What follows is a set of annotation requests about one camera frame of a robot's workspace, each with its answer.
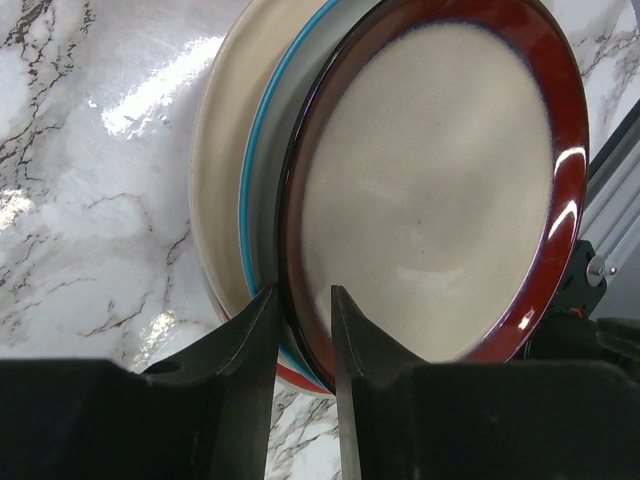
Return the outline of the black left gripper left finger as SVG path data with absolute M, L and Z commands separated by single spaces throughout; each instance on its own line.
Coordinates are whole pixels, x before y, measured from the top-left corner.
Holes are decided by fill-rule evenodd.
M 5 479 L 260 479 L 279 341 L 262 291 L 176 354 L 130 372 L 108 360 L 1 364 Z

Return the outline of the cream pink branch plate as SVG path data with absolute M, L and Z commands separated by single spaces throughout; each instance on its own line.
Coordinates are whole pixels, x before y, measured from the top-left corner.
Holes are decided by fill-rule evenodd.
M 250 300 L 238 233 L 244 152 L 282 55 L 319 1 L 252 1 L 232 26 L 200 102 L 190 164 L 191 231 L 211 302 L 224 320 Z

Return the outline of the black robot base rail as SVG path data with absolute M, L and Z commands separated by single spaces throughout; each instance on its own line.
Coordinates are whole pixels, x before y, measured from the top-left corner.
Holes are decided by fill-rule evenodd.
M 586 240 L 576 242 L 560 286 L 517 360 L 601 360 L 639 366 L 639 321 L 590 315 L 607 292 L 604 260 Z

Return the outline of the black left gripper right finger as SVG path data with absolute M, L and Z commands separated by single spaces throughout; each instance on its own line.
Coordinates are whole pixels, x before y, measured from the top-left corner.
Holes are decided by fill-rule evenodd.
M 331 290 L 347 479 L 635 479 L 639 385 L 602 360 L 430 364 Z

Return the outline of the red rimmed beige plate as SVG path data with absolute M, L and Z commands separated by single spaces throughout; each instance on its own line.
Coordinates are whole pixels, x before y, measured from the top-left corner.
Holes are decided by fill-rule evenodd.
M 381 1 L 328 56 L 283 165 L 278 269 L 336 383 L 331 290 L 431 363 L 510 360 L 576 242 L 584 88 L 539 1 Z

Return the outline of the watermelon pattern white plate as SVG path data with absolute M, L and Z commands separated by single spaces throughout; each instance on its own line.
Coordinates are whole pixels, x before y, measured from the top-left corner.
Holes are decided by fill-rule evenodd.
M 300 21 L 266 85 L 246 144 L 238 202 L 239 237 L 249 293 L 277 279 L 279 182 L 290 136 L 312 84 L 346 33 L 373 1 L 322 1 Z

